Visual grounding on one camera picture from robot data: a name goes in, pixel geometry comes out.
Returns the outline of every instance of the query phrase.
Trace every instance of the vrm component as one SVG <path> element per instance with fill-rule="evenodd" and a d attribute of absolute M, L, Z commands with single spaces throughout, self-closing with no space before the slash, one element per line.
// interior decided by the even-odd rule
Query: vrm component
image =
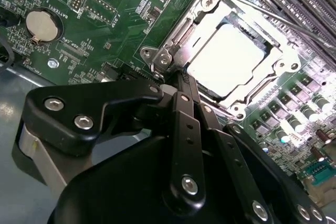
<path fill-rule="evenodd" d="M 327 134 L 325 134 L 325 132 L 323 132 L 322 130 L 317 130 L 315 134 L 324 144 L 329 144 L 331 142 L 331 138 Z"/>
<path fill-rule="evenodd" d="M 30 39 L 38 45 L 58 40 L 64 32 L 60 17 L 44 7 L 32 9 L 27 13 L 26 28 Z"/>
<path fill-rule="evenodd" d="M 304 125 L 302 125 L 300 123 L 299 120 L 297 120 L 296 118 L 291 118 L 290 120 L 288 120 L 290 126 L 292 126 L 292 128 L 294 129 L 295 132 L 297 133 L 301 133 L 305 130 Z"/>
<path fill-rule="evenodd" d="M 324 155 L 316 147 L 312 147 L 310 152 L 318 162 L 324 161 Z"/>
<path fill-rule="evenodd" d="M 289 113 L 277 103 L 272 104 L 269 108 L 274 113 L 274 115 L 280 119 L 285 119 L 289 115 Z"/>
<path fill-rule="evenodd" d="M 255 129 L 256 132 L 259 133 L 259 135 L 266 135 L 269 132 L 269 129 L 263 125 L 259 120 L 255 121 L 252 124 L 252 128 Z"/>
<path fill-rule="evenodd" d="M 318 92 L 321 88 L 321 86 L 309 76 L 306 76 L 301 83 L 314 93 Z"/>
<path fill-rule="evenodd" d="M 319 119 L 319 115 L 317 115 L 310 107 L 305 107 L 302 110 L 302 113 L 310 122 L 316 122 Z"/>
<path fill-rule="evenodd" d="M 284 94 L 280 101 L 283 105 L 285 105 L 289 110 L 297 110 L 299 108 L 299 105 L 293 101 L 288 95 Z"/>
<path fill-rule="evenodd" d="M 270 127 L 276 127 L 279 125 L 279 121 L 276 120 L 270 113 L 265 112 L 260 116 L 262 120 Z"/>
<path fill-rule="evenodd" d="M 258 145 L 260 146 L 260 148 L 261 148 L 264 152 L 266 152 L 266 153 L 269 152 L 269 148 L 268 148 L 268 146 L 266 145 L 266 142 L 261 141 L 261 142 L 258 143 Z"/>
<path fill-rule="evenodd" d="M 322 112 L 329 112 L 332 109 L 332 104 L 323 97 L 317 98 L 315 103 L 322 110 Z"/>
<path fill-rule="evenodd" d="M 284 144 L 290 141 L 290 136 L 287 135 L 287 133 L 283 129 L 277 130 L 275 134 L 279 138 L 279 140 Z"/>

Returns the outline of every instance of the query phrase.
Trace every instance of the screw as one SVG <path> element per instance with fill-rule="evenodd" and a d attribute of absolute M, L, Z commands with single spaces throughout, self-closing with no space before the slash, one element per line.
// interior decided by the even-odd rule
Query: screw
<path fill-rule="evenodd" d="M 205 11 L 209 11 L 214 7 L 214 0 L 202 0 L 201 5 Z"/>
<path fill-rule="evenodd" d="M 204 106 L 204 108 L 205 108 L 205 111 L 206 111 L 206 112 L 208 112 L 208 113 L 211 112 L 211 109 L 210 109 L 208 106 Z"/>
<path fill-rule="evenodd" d="M 188 194 L 195 195 L 198 193 L 196 181 L 188 176 L 182 178 L 182 187 Z"/>
<path fill-rule="evenodd" d="M 252 203 L 253 211 L 256 213 L 256 215 L 263 221 L 268 220 L 268 214 L 264 207 L 257 201 L 253 201 Z"/>
<path fill-rule="evenodd" d="M 49 98 L 44 102 L 44 106 L 52 111 L 59 111 L 64 108 L 64 103 L 56 98 Z"/>
<path fill-rule="evenodd" d="M 301 205 L 297 205 L 298 211 L 306 220 L 310 220 L 309 213 Z"/>
<path fill-rule="evenodd" d="M 161 60 L 161 64 L 162 64 L 162 65 L 167 65 L 167 64 L 168 64 L 168 60 L 167 60 L 166 58 L 163 58 L 163 59 Z"/>
<path fill-rule="evenodd" d="M 238 134 L 241 133 L 240 128 L 238 128 L 237 126 L 233 126 L 232 128 L 233 128 L 233 130 L 234 130 L 235 132 L 237 132 Z"/>
<path fill-rule="evenodd" d="M 89 130 L 93 127 L 93 120 L 86 115 L 79 115 L 75 118 L 75 125 L 82 130 Z"/>
<path fill-rule="evenodd" d="M 149 58 L 151 56 L 151 52 L 149 52 L 149 50 L 145 50 L 143 52 L 143 55 L 146 57 L 146 58 Z"/>
<path fill-rule="evenodd" d="M 311 207 L 310 208 L 313 215 L 319 220 L 319 221 L 322 221 L 323 218 L 322 218 L 322 215 L 315 209 L 315 207 Z"/>
<path fill-rule="evenodd" d="M 185 95 L 181 95 L 181 98 L 184 100 L 184 101 L 189 101 L 189 98 L 188 97 L 186 97 Z"/>
<path fill-rule="evenodd" d="M 54 58 L 50 58 L 48 60 L 48 67 L 50 67 L 50 68 L 58 68 L 58 66 L 59 66 L 58 60 L 56 60 Z"/>
<path fill-rule="evenodd" d="M 154 93 L 158 93 L 158 89 L 153 86 L 150 86 L 149 89 L 152 90 Z"/>

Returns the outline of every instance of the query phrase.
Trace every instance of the mounting hole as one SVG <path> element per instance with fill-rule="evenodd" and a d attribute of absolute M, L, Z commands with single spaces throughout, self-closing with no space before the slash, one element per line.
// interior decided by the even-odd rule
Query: mounting hole
<path fill-rule="evenodd" d="M 294 64 L 292 64 L 292 65 L 290 66 L 290 68 L 291 68 L 292 70 L 297 70 L 298 67 L 299 67 L 299 64 L 297 64 L 297 63 L 294 63 Z"/>
<path fill-rule="evenodd" d="M 236 164 L 237 164 L 239 167 L 242 167 L 242 166 L 243 166 L 243 164 L 242 164 L 239 160 L 235 159 L 235 162 L 236 162 Z"/>
<path fill-rule="evenodd" d="M 189 143 L 189 144 L 194 144 L 194 141 L 193 141 L 190 137 L 188 137 L 188 138 L 187 138 L 187 143 Z"/>
<path fill-rule="evenodd" d="M 243 114 L 238 114 L 236 117 L 237 117 L 237 119 L 241 120 L 241 119 L 244 118 L 244 115 Z"/>
<path fill-rule="evenodd" d="M 234 148 L 235 148 L 235 147 L 233 146 L 233 144 L 230 143 L 230 142 L 227 142 L 227 145 L 230 146 L 231 149 L 234 149 Z"/>

